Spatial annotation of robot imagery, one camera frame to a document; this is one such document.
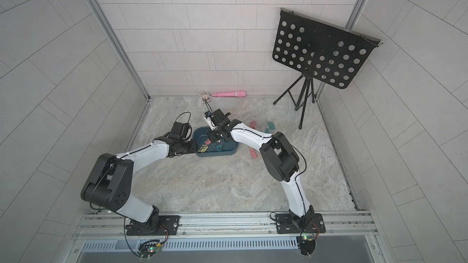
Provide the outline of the teal plastic storage box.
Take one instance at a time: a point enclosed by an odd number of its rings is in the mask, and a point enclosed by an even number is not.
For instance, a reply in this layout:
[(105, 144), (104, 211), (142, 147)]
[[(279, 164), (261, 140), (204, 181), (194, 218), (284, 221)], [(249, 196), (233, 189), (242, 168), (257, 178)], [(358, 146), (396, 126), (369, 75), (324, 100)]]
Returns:
[(196, 143), (196, 155), (199, 157), (219, 157), (228, 156), (236, 153), (238, 143), (235, 141), (211, 142), (208, 138), (207, 132), (209, 127), (200, 127), (193, 133), (193, 140)]

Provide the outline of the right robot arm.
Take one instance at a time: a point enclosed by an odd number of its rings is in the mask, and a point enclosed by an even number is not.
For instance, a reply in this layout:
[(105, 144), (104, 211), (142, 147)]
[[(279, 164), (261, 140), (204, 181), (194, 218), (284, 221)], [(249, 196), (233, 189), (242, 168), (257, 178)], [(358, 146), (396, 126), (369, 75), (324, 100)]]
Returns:
[(217, 121), (213, 116), (205, 118), (210, 127), (212, 141), (226, 140), (245, 144), (260, 152), (269, 174), (279, 181), (289, 203), (292, 221), (298, 228), (305, 228), (314, 210), (308, 201), (299, 178), (300, 158), (284, 134), (263, 133), (251, 129), (239, 120), (225, 118)]

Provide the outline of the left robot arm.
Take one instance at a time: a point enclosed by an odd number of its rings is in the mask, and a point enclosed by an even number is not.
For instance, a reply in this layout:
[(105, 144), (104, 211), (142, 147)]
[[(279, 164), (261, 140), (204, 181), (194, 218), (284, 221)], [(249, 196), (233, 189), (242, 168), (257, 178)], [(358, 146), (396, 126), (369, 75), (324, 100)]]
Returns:
[(131, 194), (133, 176), (158, 160), (195, 152), (195, 141), (168, 133), (130, 152), (104, 153), (97, 158), (80, 197), (91, 206), (130, 219), (128, 235), (156, 235), (163, 230), (159, 209)]

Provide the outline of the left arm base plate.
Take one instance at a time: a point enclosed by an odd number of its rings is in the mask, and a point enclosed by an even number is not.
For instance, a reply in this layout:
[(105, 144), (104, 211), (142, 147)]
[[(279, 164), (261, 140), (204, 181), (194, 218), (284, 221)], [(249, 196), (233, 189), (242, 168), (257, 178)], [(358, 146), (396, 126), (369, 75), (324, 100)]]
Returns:
[(124, 228), (128, 236), (174, 236), (177, 234), (180, 216), (153, 216), (146, 223), (131, 220)]

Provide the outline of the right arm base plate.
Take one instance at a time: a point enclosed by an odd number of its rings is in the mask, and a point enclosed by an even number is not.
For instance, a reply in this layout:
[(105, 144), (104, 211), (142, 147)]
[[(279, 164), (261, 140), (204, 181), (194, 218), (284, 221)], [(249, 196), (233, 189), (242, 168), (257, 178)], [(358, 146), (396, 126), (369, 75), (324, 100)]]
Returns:
[(298, 218), (292, 213), (274, 214), (271, 218), (275, 222), (278, 234), (323, 234), (326, 232), (322, 214), (307, 214)]

